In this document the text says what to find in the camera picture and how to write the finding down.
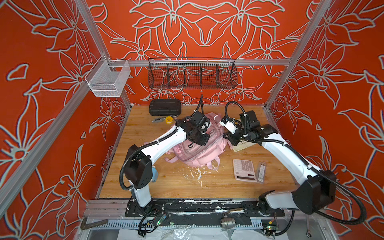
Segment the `colourful picture book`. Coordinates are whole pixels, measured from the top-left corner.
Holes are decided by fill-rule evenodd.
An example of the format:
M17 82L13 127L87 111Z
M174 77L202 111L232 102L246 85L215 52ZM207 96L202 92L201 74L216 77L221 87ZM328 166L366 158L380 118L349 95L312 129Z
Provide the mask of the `colourful picture book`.
M231 149L236 153L244 149L247 149L251 146L254 146L255 144L256 143L247 142L244 139L241 139L236 146L231 146Z

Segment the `pink student backpack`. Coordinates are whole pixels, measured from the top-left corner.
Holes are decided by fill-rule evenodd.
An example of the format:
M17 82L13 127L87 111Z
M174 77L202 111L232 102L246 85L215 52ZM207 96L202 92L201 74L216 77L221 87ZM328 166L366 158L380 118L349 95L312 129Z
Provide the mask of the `pink student backpack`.
M193 144L192 147L189 147L192 142L186 140L167 152L168 155L174 153L175 156L171 159L165 158L166 162L175 163L180 161L191 167L200 168L206 166L211 170L219 168L221 163L219 156L225 151L230 142L223 137L225 128L220 125L223 116L211 112L207 113L206 117L211 121L207 130L207 134L210 135L208 143L205 146Z

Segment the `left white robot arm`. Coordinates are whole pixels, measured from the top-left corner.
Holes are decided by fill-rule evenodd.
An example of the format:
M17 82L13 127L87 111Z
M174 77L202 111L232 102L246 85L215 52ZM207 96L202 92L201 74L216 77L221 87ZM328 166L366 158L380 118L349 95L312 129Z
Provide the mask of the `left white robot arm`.
M132 145L120 170L119 183L124 191L130 191L140 208L152 200L149 183L153 179L153 165L166 152L188 140L192 145L205 146L210 138L207 133L211 121L204 115L203 96L194 112L181 120L165 134L143 146Z

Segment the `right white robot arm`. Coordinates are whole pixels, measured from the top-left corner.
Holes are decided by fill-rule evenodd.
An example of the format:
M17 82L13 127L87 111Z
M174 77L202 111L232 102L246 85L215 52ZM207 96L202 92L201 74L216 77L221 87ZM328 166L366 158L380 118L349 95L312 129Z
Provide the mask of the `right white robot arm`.
M362 201L349 189L338 183L331 170L322 170L310 163L271 125L261 125L254 111L241 109L240 119L231 118L227 111L220 122L227 129L225 137L232 145L240 139L258 144L272 153L291 173L298 188L291 192L269 191L259 196L257 210L263 216L271 215L276 209L299 210L306 215L318 214L328 220L344 225L359 225L367 219L367 210ZM353 220L335 218L322 212L336 199L336 189L350 196L360 209L360 215Z

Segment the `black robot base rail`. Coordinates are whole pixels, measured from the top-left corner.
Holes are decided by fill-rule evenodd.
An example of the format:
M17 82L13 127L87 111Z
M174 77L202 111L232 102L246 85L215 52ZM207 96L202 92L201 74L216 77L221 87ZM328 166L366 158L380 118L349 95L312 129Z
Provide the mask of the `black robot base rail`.
M258 210L257 199L152 199L143 211L157 215L167 215L164 225L219 225L224 217L233 218L238 225L251 225L251 219L272 219L285 217L283 210L273 210L270 215L262 215Z

